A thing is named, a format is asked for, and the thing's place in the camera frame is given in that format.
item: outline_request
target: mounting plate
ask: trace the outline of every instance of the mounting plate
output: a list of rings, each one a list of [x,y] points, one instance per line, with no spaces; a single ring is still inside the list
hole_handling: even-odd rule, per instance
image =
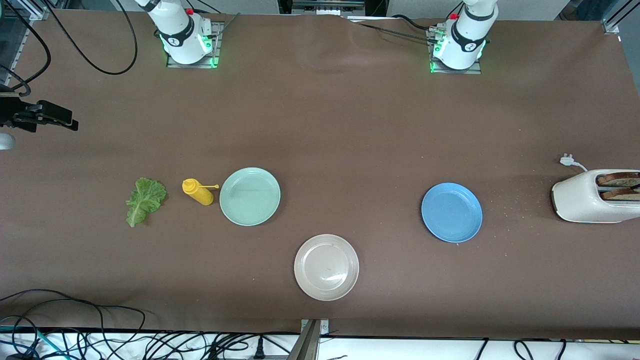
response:
[[[309,320],[302,319],[302,327],[300,327],[300,332],[305,329]],[[329,319],[320,319],[320,335],[327,335],[329,333]]]

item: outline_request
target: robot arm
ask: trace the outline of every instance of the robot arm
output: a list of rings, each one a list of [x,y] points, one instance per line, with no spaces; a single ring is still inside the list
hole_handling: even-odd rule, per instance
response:
[[[156,24],[164,50],[181,64],[193,64],[212,51],[211,20],[185,10],[180,0],[136,0]]]
[[[482,55],[486,35],[498,17],[496,2],[497,0],[465,0],[459,17],[452,16],[438,25],[445,31],[433,56],[452,69],[471,67]]]

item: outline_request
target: lettuce leaf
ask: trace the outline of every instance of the lettuce leaf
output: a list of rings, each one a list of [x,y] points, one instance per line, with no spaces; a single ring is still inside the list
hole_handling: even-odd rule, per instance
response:
[[[131,192],[131,198],[127,200],[127,205],[131,207],[127,213],[129,226],[134,227],[144,221],[148,213],[158,210],[165,197],[164,185],[155,180],[139,178],[136,181],[136,189]]]

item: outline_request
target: white floor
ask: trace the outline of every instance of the white floor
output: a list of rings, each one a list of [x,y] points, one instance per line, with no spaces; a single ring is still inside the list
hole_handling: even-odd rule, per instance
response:
[[[149,339],[142,338],[143,335],[136,337],[138,341],[124,345],[118,355],[126,360],[141,360],[145,353],[145,346],[149,343]],[[109,339],[126,340],[131,335],[127,334],[107,334]],[[183,342],[183,338],[172,341],[172,345],[178,345]],[[210,345],[214,335],[206,336],[206,343],[201,337],[186,343],[181,349],[201,348]],[[61,335],[49,335],[48,340],[59,348],[64,348]],[[75,345],[75,336],[68,335],[69,346]],[[295,335],[269,335],[269,338],[285,348],[291,349],[296,341]],[[91,339],[99,341],[102,334],[96,333],[91,335]],[[0,340],[11,341],[10,334],[0,334]],[[33,340],[33,335],[20,334],[17,342],[29,345]],[[482,340],[386,340],[386,339],[340,339],[331,340],[322,339],[319,347],[318,360],[329,360],[336,357],[347,355],[346,360],[377,360],[377,359],[441,359],[441,360],[474,360],[482,345]],[[255,354],[257,339],[253,338],[248,341],[249,347],[243,351],[226,352],[226,359],[249,359]],[[555,360],[561,349],[562,344],[556,341],[527,341],[527,346],[531,350],[534,359],[537,360]],[[117,348],[120,343],[111,343],[113,348]],[[105,346],[104,342],[96,345],[102,352],[102,355],[90,351],[87,354],[89,360],[117,360],[115,356],[109,357],[111,351]],[[153,355],[154,359],[164,359],[164,356],[171,351],[170,347],[159,348]],[[264,351],[266,355],[285,354],[283,350],[275,347],[271,343],[264,342]],[[54,352],[50,345],[40,342],[38,346],[40,355]],[[0,358],[14,354],[15,350],[10,345],[0,344]],[[71,352],[71,355],[79,356],[77,352]],[[188,352],[183,354],[184,360],[198,360],[203,355],[202,350]],[[611,343],[585,343],[585,342],[569,342],[562,356],[562,360],[633,360],[640,358],[640,345],[636,344],[611,344]],[[64,357],[55,357],[55,359],[68,360]],[[182,360],[178,354],[173,354],[167,359]],[[489,341],[482,357],[482,360],[518,360],[518,356],[513,350],[513,342],[506,340]]]

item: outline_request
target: bread slice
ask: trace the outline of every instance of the bread slice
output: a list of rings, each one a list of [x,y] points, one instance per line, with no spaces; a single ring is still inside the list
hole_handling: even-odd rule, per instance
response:
[[[613,201],[640,201],[640,189],[617,189],[600,194],[604,200]]]
[[[610,186],[613,188],[630,188],[640,184],[640,174],[637,172],[615,172],[599,176],[596,179],[599,186]]]

